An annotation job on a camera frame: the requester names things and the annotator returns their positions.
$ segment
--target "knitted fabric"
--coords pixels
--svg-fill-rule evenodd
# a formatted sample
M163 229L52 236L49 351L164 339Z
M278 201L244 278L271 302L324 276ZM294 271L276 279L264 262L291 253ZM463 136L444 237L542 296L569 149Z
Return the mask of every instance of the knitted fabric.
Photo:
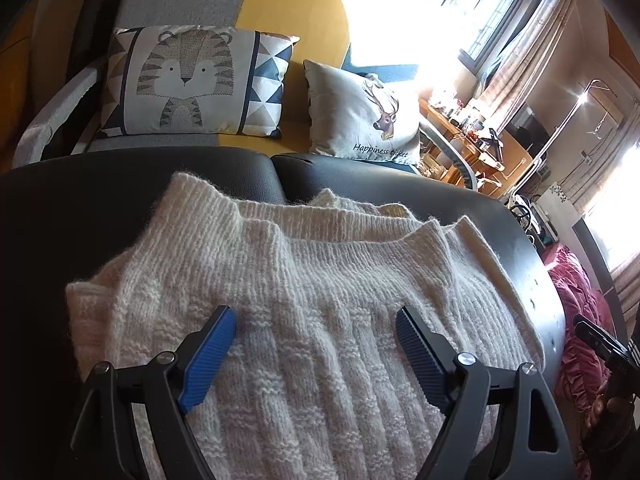
M413 480L443 417L396 341L404 305L486 365L544 366L513 285L467 218L442 227L328 190L311 205L271 205L176 174L140 240L70 284L67 300L84 378L98 360L127 367L175 349L219 304L236 311L234 344L188 415L219 480ZM141 415L150 475L162 478Z

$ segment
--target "sofa armrest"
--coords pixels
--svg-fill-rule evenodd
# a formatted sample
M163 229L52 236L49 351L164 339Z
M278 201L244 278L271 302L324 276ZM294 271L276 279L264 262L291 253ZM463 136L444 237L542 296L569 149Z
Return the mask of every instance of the sofa armrest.
M420 132L423 133L436 147L444 153L453 165L460 171L465 187L473 191L478 191L478 180L476 174L466 160L458 153L451 143L431 124L427 119L421 118Z
M69 118L88 90L102 80L103 74L104 59L100 58L84 67L53 96L22 134L14 153L14 168L42 158L42 151L53 134Z

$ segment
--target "white pillow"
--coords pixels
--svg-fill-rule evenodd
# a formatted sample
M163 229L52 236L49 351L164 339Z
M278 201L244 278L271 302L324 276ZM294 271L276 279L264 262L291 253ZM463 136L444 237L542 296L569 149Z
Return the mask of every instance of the white pillow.
M201 25L116 29L102 134L278 138L283 79L298 40Z
M418 97L393 92L367 78L305 59L309 83L311 153L418 164Z

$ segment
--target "tiger illustration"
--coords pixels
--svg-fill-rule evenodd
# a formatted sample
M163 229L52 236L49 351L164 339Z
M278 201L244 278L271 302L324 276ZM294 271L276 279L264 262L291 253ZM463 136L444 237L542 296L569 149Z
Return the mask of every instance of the tiger illustration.
M178 120L202 126L198 97L232 95L234 64L228 32L187 30L158 36L158 44L142 65L136 94L167 97L160 127Z

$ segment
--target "silver bolt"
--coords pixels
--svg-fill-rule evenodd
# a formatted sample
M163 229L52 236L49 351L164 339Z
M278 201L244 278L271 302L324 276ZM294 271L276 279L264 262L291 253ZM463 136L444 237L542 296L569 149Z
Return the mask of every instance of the silver bolt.
M109 370L109 363L107 361L100 361L94 366L94 372L97 374L103 374Z
M156 360L161 365L167 365L171 363L174 359L175 359L175 354L173 352L160 352L158 354L158 357L156 357Z
M458 355L458 361L463 365L470 366L476 362L476 356L469 352L462 352Z
M522 365L522 371L527 375L533 375L538 371L538 369L536 368L536 365L533 363L524 363Z

